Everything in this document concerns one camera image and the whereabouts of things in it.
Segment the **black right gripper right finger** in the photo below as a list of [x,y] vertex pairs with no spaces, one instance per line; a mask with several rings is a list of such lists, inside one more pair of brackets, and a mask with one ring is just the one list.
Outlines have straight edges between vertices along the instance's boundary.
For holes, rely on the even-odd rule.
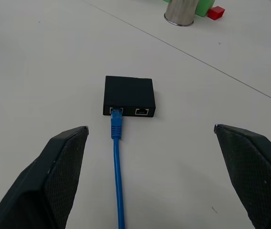
[[271,141],[229,125],[214,126],[231,183],[255,229],[271,229]]

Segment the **black network switch box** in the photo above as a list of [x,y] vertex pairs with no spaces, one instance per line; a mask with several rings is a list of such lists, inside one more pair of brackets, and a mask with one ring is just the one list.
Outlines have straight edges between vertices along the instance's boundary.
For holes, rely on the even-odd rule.
[[153,81],[149,78],[106,76],[103,115],[114,108],[123,116],[153,117],[156,110]]

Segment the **red cube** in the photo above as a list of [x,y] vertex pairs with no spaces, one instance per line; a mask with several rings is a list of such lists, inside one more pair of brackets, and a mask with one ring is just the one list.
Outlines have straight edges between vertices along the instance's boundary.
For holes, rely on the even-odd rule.
[[210,8],[207,12],[207,17],[212,19],[212,20],[217,20],[219,18],[221,18],[223,16],[225,12],[225,9],[220,7],[220,6],[216,6],[213,8]]

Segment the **steel cup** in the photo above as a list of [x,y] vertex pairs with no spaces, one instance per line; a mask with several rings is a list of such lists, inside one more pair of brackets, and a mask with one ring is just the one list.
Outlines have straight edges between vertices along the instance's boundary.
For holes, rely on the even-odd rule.
[[164,14],[165,19],[176,26],[193,24],[199,0],[170,0]]

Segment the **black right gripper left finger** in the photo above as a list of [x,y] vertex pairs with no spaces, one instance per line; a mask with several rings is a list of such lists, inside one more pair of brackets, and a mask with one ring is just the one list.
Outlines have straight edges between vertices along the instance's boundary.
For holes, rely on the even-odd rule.
[[54,136],[0,202],[0,229],[65,229],[79,184],[88,127]]

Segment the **green block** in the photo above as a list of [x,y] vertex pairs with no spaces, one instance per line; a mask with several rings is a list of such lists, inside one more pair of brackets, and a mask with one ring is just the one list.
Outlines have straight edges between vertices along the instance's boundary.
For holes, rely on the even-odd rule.
[[213,7],[215,0],[163,0],[168,8],[179,15],[205,17],[208,10]]

